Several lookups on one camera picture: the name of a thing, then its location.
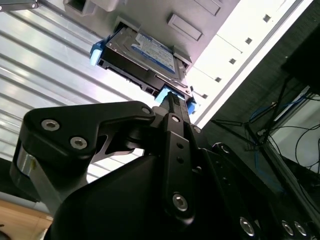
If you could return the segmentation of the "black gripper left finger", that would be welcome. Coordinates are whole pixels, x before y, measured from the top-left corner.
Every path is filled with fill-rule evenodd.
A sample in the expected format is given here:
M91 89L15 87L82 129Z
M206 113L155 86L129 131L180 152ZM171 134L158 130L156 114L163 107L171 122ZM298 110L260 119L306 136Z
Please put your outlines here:
M39 198L54 220L72 193L140 157L191 160L177 97L169 93L152 108L127 101L29 111L13 157L14 183Z

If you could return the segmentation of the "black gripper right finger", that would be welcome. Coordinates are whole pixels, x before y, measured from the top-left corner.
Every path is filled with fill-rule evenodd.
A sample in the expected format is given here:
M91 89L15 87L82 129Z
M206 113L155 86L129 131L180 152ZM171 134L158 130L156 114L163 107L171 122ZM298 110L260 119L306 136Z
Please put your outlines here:
M194 174L195 218L176 232L185 240L317 240L320 228L305 212L284 177L282 193L272 190L223 143L210 146L190 123L184 100L174 109L183 119Z

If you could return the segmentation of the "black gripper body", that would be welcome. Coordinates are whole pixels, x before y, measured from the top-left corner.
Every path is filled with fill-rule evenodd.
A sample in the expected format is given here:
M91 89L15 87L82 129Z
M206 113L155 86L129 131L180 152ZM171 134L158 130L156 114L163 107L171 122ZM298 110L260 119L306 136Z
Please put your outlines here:
M51 240L238 240L240 228L189 156L142 156L62 203Z

